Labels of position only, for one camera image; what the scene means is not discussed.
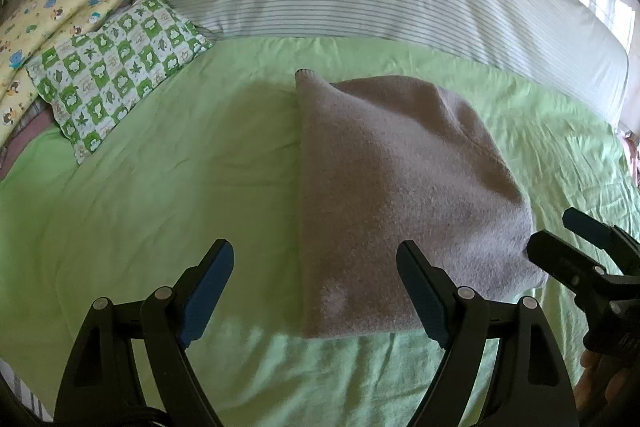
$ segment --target mattress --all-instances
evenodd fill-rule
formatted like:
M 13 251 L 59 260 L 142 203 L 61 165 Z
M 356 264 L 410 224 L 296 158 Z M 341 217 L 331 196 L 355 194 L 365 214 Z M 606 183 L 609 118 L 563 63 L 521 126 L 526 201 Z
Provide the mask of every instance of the mattress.
M 174 283 L 223 237 L 234 245 L 236 266 L 187 355 L 226 425 L 409 420 L 442 356 L 423 331 L 314 341 L 300 335 L 299 68 L 330 81 L 407 74 L 451 89 L 491 132 L 537 229 L 584 248 L 611 272 L 602 252 L 562 228 L 562 211 L 573 205 L 640 235 L 640 196 L 612 128 L 564 94 L 383 39 L 217 42 L 151 93 L 81 166 L 51 128 L 2 183 L 0 354 L 48 410 L 95 298 L 144 298 Z M 530 294 L 575 381 L 584 316 L 554 280 Z M 467 424 L 479 413 L 495 347 L 486 348 Z M 140 343 L 135 350 L 143 354 Z M 138 360 L 148 402 L 157 406 L 146 359 Z

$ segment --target blue gripper pad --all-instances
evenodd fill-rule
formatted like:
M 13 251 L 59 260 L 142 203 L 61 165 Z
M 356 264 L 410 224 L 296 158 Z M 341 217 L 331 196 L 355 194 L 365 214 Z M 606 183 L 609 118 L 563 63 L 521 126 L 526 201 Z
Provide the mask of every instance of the blue gripper pad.
M 178 333 L 178 342 L 183 349 L 189 347 L 192 341 L 196 341 L 204 333 L 231 275 L 234 268 L 234 249 L 231 243 L 217 240 L 203 261 L 208 262 L 209 266 L 204 266 L 204 273 L 182 308 L 182 328 Z
M 396 266 L 427 336 L 437 341 L 443 349 L 449 349 L 452 334 L 449 331 L 448 314 L 453 311 L 455 301 L 451 293 L 449 293 L 449 301 L 446 293 L 455 291 L 456 286 L 443 270 L 428 263 L 413 241 L 404 241 L 400 244 L 396 253 Z M 435 275 L 439 279 L 444 275 L 446 280 L 433 281 L 441 287 L 437 288 L 432 285 L 428 275 Z M 438 295 L 438 289 L 444 289 L 446 292 L 442 296 L 444 300 Z M 451 306 L 449 310 L 446 301 L 449 301 L 448 304 Z
M 567 230 L 577 233 L 595 247 L 604 249 L 611 244 L 611 227 L 577 208 L 571 207 L 564 211 L 562 224 Z

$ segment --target green checkered pillow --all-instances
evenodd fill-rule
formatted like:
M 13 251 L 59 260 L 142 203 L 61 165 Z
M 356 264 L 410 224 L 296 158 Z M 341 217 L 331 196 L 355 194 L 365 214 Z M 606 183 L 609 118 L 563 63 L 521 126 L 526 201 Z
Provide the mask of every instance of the green checkered pillow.
M 26 68 L 82 163 L 142 98 L 211 45 L 166 0 L 138 0 Z

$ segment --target folded blanket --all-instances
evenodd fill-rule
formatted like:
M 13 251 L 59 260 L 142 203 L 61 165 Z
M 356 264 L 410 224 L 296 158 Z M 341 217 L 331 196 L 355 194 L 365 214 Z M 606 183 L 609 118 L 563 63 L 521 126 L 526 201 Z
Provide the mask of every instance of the folded blanket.
M 458 285 L 509 299 L 545 282 L 522 254 L 530 208 L 478 115 L 417 78 L 296 73 L 303 333 L 420 327 L 396 272 L 413 239 Z

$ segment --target yellow cartoon blanket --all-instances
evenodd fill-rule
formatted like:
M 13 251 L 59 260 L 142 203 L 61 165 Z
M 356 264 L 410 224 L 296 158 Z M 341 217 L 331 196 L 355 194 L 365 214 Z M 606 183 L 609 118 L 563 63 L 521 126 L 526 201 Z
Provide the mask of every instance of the yellow cartoon blanket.
M 36 99 L 24 64 L 53 45 L 95 30 L 124 0 L 26 0 L 0 26 L 0 146 Z

